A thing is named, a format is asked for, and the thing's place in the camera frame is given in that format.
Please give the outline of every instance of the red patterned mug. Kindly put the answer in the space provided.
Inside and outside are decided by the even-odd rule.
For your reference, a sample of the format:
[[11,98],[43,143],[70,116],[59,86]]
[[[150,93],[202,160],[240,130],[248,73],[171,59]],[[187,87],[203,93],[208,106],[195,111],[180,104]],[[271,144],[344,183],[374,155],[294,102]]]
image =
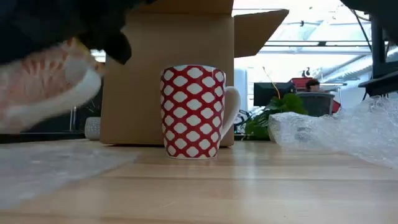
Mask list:
[[[225,87],[225,72],[204,65],[166,68],[160,81],[162,131],[167,154],[176,159],[211,159],[240,108],[235,87]],[[226,92],[233,109],[224,119]]]

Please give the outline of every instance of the table surface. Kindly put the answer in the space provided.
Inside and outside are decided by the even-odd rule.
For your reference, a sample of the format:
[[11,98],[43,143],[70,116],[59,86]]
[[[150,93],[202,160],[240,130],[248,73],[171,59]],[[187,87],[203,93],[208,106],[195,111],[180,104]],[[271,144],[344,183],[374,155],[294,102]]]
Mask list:
[[[25,143],[62,144],[61,142]],[[104,147],[80,141],[82,147]],[[305,223],[398,220],[398,170],[328,151],[237,142],[217,159],[168,159],[161,148],[134,161],[0,211],[0,223]]]

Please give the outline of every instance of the sneaker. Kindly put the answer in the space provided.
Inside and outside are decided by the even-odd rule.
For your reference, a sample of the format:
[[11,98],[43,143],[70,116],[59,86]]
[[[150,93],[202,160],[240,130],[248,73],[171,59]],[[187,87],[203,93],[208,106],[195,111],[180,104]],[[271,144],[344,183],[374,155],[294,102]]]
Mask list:
[[0,133],[14,134],[92,99],[104,67],[77,39],[0,66]]

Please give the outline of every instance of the black chair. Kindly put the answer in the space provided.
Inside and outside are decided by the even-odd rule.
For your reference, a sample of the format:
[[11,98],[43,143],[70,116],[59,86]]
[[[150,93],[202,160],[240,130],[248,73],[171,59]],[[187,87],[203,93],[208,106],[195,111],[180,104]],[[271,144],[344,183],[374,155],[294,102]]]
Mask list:
[[334,95],[329,93],[299,92],[296,93],[302,101],[309,116],[331,115]]

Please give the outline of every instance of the potted plant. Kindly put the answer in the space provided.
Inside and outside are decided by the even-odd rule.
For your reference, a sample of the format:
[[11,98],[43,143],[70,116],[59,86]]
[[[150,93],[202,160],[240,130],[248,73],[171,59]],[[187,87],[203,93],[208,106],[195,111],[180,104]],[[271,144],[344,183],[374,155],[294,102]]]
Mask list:
[[258,115],[249,117],[245,125],[246,140],[272,140],[269,133],[269,116],[276,113],[295,112],[298,114],[308,114],[303,107],[303,101],[294,93],[286,94],[282,99],[273,97],[271,102]]

